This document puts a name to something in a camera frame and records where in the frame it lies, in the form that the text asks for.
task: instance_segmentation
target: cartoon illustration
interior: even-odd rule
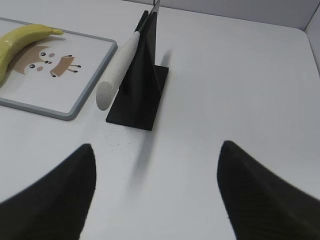
[[[77,70],[69,69],[70,66],[81,68],[80,65],[71,65],[71,63],[74,61],[74,59],[75,59],[75,57],[72,56],[72,55],[67,55],[67,56],[61,57],[60,62],[58,63],[58,65],[55,66],[55,68],[50,71],[51,76],[54,77],[54,78],[56,76],[60,77],[67,70],[71,71],[73,73],[77,73],[78,72]]]
[[[43,66],[38,66],[39,63],[45,64],[52,64],[52,61],[43,60],[41,57],[47,55],[49,46],[36,46],[31,44],[25,47],[21,52],[18,53],[16,58],[12,61],[12,69],[16,72],[25,75],[26,74],[26,67],[29,66],[30,69],[36,69],[38,72],[44,69]],[[47,55],[49,58],[55,56],[55,53],[50,53]],[[71,71],[73,73],[77,73],[77,70],[69,69],[69,67],[77,67],[81,68],[81,65],[73,65],[72,62],[74,61],[75,57],[72,55],[66,55],[61,57],[59,63],[50,70],[50,74],[52,77],[60,77],[65,71]]]

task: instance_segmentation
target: white cutting board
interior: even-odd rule
[[[0,18],[0,36],[23,25]],[[0,105],[71,120],[116,50],[114,40],[65,30],[62,36],[38,41],[7,72]]]

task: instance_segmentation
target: white tabletop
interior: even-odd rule
[[[2,0],[0,16],[121,46],[151,6]],[[0,201],[91,143],[97,186],[81,240],[233,240],[216,180],[233,140],[320,199],[320,79],[300,30],[161,7],[156,63],[170,72],[152,132],[109,124],[95,90],[70,122],[0,106]]]

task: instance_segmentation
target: black knife stand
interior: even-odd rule
[[[157,16],[149,16],[136,54],[120,85],[106,122],[151,131],[169,68],[155,65]],[[148,17],[145,11],[137,29]]]

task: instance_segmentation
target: banana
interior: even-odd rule
[[[16,28],[0,37],[0,86],[5,78],[9,63],[25,46],[49,35],[63,34],[64,32],[60,29],[41,24],[30,24]]]

